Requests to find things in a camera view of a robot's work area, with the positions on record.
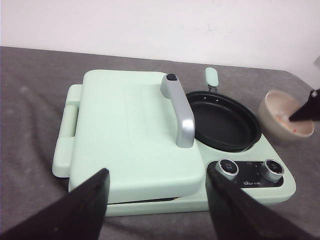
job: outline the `bowl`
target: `bowl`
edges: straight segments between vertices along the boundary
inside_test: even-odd
[[[284,141],[310,137],[315,130],[312,120],[289,121],[289,117],[301,108],[291,95],[280,90],[269,91],[258,109],[258,119],[269,132]]]

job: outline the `gray tablecloth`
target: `gray tablecloth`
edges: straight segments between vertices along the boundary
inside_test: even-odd
[[[70,85],[93,69],[175,73],[185,92],[205,90],[204,70],[219,73],[218,91],[257,113],[271,89],[305,102],[311,88],[286,71],[127,57],[1,48],[1,229],[13,227],[67,193],[52,174],[53,155]],[[320,236],[320,125],[312,137],[282,143],[265,133],[296,181],[288,201],[270,206]],[[106,217],[100,239],[215,239],[208,212]]]

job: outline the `mint green appliance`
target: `mint green appliance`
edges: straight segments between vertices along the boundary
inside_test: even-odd
[[[69,178],[69,191],[107,168],[106,216],[207,211],[209,163],[273,159],[283,167],[282,185],[243,190],[263,204],[295,193],[293,176],[263,135],[243,152],[194,139],[194,117],[180,82],[167,82],[166,75],[92,70],[83,84],[69,88],[52,164],[55,176]]]

